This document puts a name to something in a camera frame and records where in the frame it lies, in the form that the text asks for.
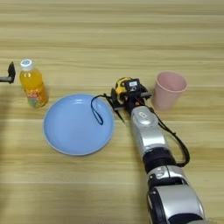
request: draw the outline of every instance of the silver robot arm segment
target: silver robot arm segment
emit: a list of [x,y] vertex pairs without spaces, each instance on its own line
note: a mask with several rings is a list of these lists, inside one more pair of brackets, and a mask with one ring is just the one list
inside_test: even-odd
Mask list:
[[139,106],[132,109],[131,121],[148,175],[150,223],[208,223],[200,199],[169,150],[157,117],[146,106]]

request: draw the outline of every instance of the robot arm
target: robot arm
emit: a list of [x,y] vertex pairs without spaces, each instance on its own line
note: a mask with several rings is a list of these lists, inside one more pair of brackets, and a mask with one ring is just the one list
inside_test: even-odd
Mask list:
[[[100,96],[108,100],[118,115],[118,109],[125,109],[131,116],[136,144],[148,175],[150,224],[211,223],[205,220],[200,199],[180,168],[189,162],[189,152],[176,134],[152,113],[151,108],[145,106],[144,99],[151,94],[140,84],[139,79],[122,78],[116,83],[115,89],[112,88],[111,97],[104,94],[92,99],[94,116],[103,125],[102,117],[92,104]],[[175,136],[185,154],[185,162],[176,163],[159,127]]]
[[132,109],[131,120],[148,175],[150,223],[207,223],[200,199],[177,166],[157,117],[146,106],[139,106]]

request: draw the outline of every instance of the blue plate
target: blue plate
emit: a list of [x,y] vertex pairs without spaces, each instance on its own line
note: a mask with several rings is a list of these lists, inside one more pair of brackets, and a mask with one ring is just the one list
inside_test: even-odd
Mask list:
[[55,102],[44,120],[44,135],[57,151],[72,156],[84,156],[102,148],[112,137],[114,116],[109,106],[94,100],[94,108],[104,124],[100,125],[90,107],[93,96],[72,94]]

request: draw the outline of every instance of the plate rim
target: plate rim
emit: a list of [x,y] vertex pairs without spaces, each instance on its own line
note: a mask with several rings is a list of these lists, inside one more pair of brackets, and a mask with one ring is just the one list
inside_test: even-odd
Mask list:
[[46,117],[49,113],[49,111],[52,109],[53,106],[55,106],[57,103],[63,101],[64,99],[66,99],[67,97],[69,96],[76,96],[76,95],[85,95],[85,96],[91,96],[91,97],[95,97],[93,94],[85,94],[85,93],[78,93],[78,94],[68,94],[66,96],[63,96],[61,98],[59,98],[56,102],[53,103],[52,106],[50,106],[50,108],[45,112],[45,116],[44,116],[44,119],[43,119],[43,122],[42,122],[42,131],[43,131],[43,134],[44,134],[44,137],[45,137],[45,140],[47,141],[47,143],[53,148],[55,149],[57,152],[59,153],[62,153],[64,155],[68,155],[68,156],[71,156],[71,157],[84,157],[84,156],[87,156],[87,155],[91,155],[91,154],[94,154],[96,153],[97,151],[99,151],[100,149],[102,149],[108,142],[109,140],[111,139],[111,137],[113,136],[114,134],[114,131],[115,131],[115,118],[114,118],[114,114],[111,110],[111,108],[109,107],[109,105],[101,100],[101,99],[97,99],[98,101],[101,101],[101,103],[105,104],[105,106],[108,108],[108,111],[111,115],[111,118],[112,118],[112,127],[111,127],[111,132],[108,136],[108,138],[106,139],[105,143],[103,143],[97,150],[93,151],[93,152],[90,152],[90,153],[79,153],[79,154],[70,154],[70,153],[66,153],[62,150],[59,150],[57,147],[55,147],[49,140],[48,138],[46,137],[46,130],[45,130],[45,123],[46,123]]

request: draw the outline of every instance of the bottle label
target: bottle label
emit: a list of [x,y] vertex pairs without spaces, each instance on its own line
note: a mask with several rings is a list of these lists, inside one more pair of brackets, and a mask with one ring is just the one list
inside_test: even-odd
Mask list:
[[42,84],[41,87],[36,88],[34,90],[25,89],[24,91],[27,96],[28,102],[34,108],[40,108],[46,104],[47,95],[44,84]]

